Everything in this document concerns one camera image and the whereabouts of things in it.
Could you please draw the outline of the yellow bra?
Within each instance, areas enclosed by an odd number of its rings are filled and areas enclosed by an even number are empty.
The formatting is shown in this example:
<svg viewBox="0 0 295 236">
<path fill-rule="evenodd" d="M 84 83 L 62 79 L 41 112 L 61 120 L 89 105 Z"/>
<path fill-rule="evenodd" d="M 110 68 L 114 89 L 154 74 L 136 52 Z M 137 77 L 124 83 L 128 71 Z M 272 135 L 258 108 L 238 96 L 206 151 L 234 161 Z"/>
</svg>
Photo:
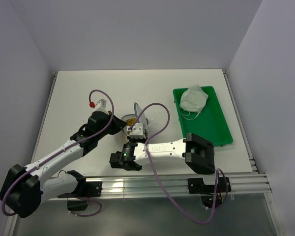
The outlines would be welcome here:
<svg viewBox="0 0 295 236">
<path fill-rule="evenodd" d="M 126 119 L 126 123 L 128 126 L 132 126 L 136 123 L 136 118 L 128 118 Z"/>
</svg>

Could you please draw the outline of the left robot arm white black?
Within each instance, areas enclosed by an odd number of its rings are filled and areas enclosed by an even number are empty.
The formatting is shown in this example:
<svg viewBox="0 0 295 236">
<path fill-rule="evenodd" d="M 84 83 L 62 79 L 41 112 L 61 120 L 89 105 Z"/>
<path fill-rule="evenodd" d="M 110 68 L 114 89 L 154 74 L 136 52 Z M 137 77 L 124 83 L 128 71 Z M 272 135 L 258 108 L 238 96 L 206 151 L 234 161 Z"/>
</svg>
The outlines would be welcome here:
<svg viewBox="0 0 295 236">
<path fill-rule="evenodd" d="M 110 112 L 93 112 L 87 123 L 60 148 L 24 167 L 18 164 L 11 167 L 0 191 L 3 214 L 26 218 L 49 199 L 61 195 L 87 196 L 89 185 L 77 171 L 67 171 L 57 178 L 53 175 L 95 149 L 103 137 L 114 135 L 126 126 L 125 121 Z"/>
</svg>

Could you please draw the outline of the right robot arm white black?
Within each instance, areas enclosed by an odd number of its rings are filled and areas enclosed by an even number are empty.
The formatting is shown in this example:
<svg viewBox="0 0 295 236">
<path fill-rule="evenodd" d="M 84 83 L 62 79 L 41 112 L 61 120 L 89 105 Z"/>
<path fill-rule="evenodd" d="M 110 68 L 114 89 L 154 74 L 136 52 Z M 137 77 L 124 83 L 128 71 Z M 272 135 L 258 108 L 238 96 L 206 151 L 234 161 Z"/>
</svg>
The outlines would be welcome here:
<svg viewBox="0 0 295 236">
<path fill-rule="evenodd" d="M 145 145 L 128 142 L 123 145 L 122 151 L 111 154 L 109 163 L 115 169 L 141 171 L 144 165 L 150 163 L 147 151 L 153 164 L 161 163 L 168 166 L 181 161 L 193 172 L 209 175 L 203 179 L 204 189 L 209 192 L 215 191 L 220 185 L 219 178 L 213 175 L 215 173 L 213 143 L 193 133 L 168 143 Z"/>
</svg>

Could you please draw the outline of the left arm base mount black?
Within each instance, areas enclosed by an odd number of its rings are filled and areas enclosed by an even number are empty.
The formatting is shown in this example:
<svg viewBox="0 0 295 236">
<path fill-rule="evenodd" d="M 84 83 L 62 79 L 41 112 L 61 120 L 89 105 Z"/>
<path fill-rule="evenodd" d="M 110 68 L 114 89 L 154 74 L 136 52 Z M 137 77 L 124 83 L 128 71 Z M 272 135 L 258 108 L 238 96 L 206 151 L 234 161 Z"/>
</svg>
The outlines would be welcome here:
<svg viewBox="0 0 295 236">
<path fill-rule="evenodd" d="M 67 200 L 67 209 L 70 212 L 85 211 L 87 207 L 94 206 L 97 204 L 99 209 L 96 213 L 102 210 L 102 204 L 95 200 L 91 203 L 91 198 L 100 197 L 102 190 L 101 181 L 87 181 L 83 184 L 82 190 L 79 193 L 74 193 L 69 195 L 69 198 L 74 198 L 76 200 Z"/>
</svg>

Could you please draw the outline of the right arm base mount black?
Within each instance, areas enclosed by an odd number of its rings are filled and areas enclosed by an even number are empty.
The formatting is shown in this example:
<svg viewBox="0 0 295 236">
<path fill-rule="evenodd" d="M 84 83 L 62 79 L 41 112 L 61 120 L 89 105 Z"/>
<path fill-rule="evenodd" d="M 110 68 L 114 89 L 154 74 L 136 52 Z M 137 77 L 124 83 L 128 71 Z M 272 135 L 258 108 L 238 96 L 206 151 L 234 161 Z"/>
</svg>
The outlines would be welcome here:
<svg viewBox="0 0 295 236">
<path fill-rule="evenodd" d="M 200 194 L 201 201 L 205 207 L 212 208 L 214 184 L 205 184 L 203 178 L 188 178 L 189 194 Z M 219 208 L 227 198 L 227 194 L 231 193 L 231 184 L 228 177 L 219 177 L 215 208 Z"/>
</svg>

